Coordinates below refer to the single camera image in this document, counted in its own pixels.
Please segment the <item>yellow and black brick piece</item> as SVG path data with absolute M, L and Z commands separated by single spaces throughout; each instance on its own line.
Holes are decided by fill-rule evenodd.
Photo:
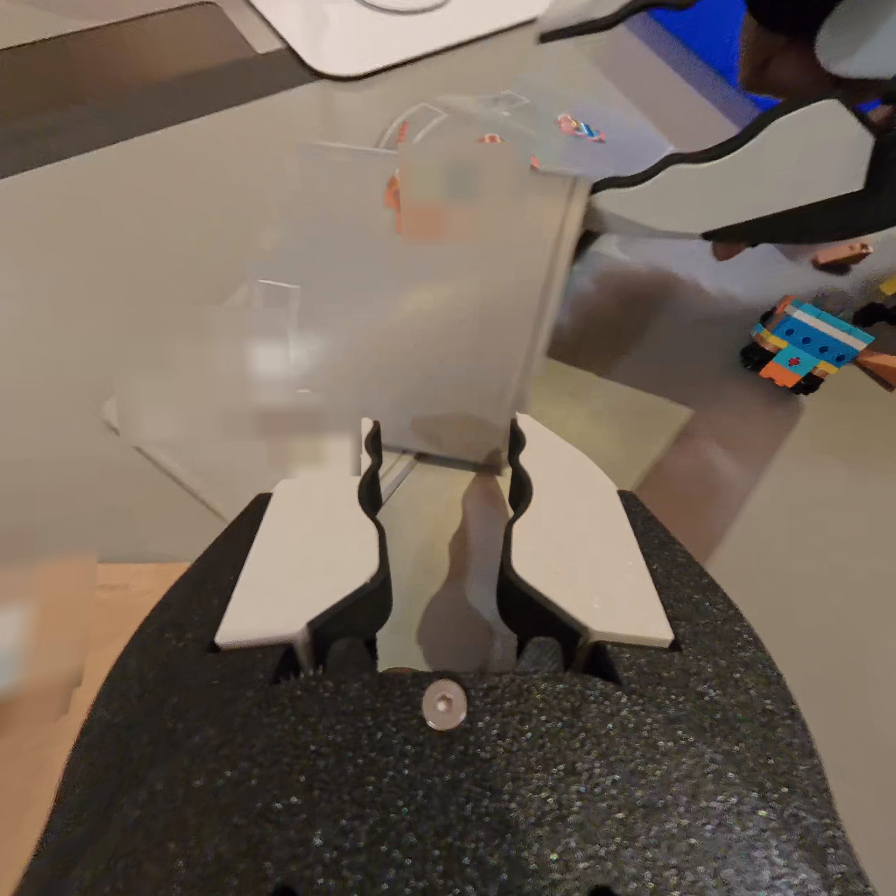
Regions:
M 878 287 L 882 296 L 881 299 L 869 302 L 859 308 L 853 315 L 852 323 L 858 328 L 867 330 L 880 323 L 886 323 L 889 326 L 895 326 L 895 305 L 891 302 L 886 304 L 885 300 L 894 300 L 895 297 L 895 275 L 891 275 L 884 280 Z

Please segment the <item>person's right hand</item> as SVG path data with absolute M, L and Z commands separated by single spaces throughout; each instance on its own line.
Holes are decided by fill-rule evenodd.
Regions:
M 749 14 L 741 27 L 737 80 L 743 91 L 782 101 L 845 88 L 843 80 L 819 64 L 808 41 L 769 31 Z

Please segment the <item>blue plastic bin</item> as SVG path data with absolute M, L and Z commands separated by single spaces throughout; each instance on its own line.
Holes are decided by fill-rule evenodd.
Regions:
M 687 9 L 655 8 L 649 16 L 691 51 L 742 98 L 762 110 L 778 99 L 746 91 L 739 82 L 740 36 L 744 1 L 700 1 Z

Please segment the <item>colourful toy brick vehicle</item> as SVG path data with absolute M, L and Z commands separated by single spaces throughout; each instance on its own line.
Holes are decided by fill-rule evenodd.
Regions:
M 874 340 L 810 302 L 786 296 L 756 322 L 739 361 L 779 388 L 808 396 L 853 364 Z

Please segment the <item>salmon toy brick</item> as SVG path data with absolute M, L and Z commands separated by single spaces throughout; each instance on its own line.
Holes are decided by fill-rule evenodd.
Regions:
M 815 270 L 832 275 L 848 274 L 857 264 L 864 262 L 874 252 L 867 241 L 831 245 L 815 252 L 811 263 Z

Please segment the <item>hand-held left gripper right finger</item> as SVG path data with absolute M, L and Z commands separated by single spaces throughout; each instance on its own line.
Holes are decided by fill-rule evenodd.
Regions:
M 631 644 L 667 649 L 675 634 L 612 479 L 532 417 L 511 422 L 498 611 L 520 647 Z

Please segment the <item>white rounded pad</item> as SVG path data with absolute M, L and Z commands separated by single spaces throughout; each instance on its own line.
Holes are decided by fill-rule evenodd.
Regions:
M 356 79 L 526 24 L 547 1 L 252 1 L 303 63 Z

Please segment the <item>grey desk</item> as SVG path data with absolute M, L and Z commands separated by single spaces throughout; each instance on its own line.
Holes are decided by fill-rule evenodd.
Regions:
M 165 299 L 223 300 L 305 137 L 371 142 L 404 107 L 542 76 L 638 112 L 678 148 L 728 137 L 737 108 L 698 93 L 697 63 L 637 20 L 535 48 L 527 29 L 364 83 L 300 87 L 2 183 L 2 546 L 86 536 L 109 581 L 109 630 L 86 673 L 223 528 L 99 417 L 125 341 Z M 607 471 L 736 602 L 778 663 L 820 751 L 859 860 L 894 894 L 894 394 L 845 372 L 787 409 L 729 358 L 757 274 L 750 252 L 709 278 L 707 252 L 637 244 L 655 285 L 599 251 L 572 287 L 579 342 L 559 362 L 610 378 L 618 423 L 583 412 Z

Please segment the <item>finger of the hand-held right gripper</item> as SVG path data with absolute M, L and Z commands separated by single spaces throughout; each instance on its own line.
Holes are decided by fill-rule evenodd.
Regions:
M 599 34 L 652 10 L 681 12 L 696 1 L 550 1 L 538 18 L 538 43 Z
M 600 233 L 696 239 L 864 187 L 877 134 L 838 98 L 785 103 L 704 151 L 592 185 Z

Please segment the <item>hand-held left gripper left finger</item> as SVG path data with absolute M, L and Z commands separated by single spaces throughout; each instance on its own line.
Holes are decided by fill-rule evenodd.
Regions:
M 214 636 L 227 651 L 289 644 L 315 651 L 327 615 L 387 572 L 379 424 L 330 442 L 329 468 L 274 487 Z

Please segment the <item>brown brick piece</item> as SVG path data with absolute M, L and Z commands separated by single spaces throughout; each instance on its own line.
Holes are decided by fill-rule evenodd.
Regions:
M 889 392 L 895 392 L 895 355 L 862 350 L 853 361 L 860 370 Z

